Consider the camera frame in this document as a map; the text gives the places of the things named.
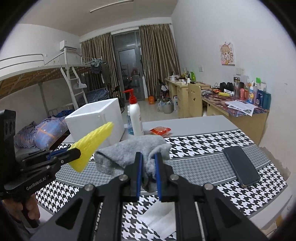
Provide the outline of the left hand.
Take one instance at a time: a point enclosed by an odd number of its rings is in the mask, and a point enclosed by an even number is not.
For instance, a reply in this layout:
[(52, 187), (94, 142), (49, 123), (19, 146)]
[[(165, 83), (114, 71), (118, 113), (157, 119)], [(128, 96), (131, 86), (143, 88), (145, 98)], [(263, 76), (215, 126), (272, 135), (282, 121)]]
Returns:
[(25, 204), (15, 202), (13, 199), (2, 200), (1, 204), (4, 208), (4, 213), (1, 215), (1, 223), (8, 230), (17, 230), (17, 227), (23, 227), (22, 210), (27, 210), (29, 219), (36, 221), (37, 226), (39, 226), (40, 211), (36, 194), (31, 195)]

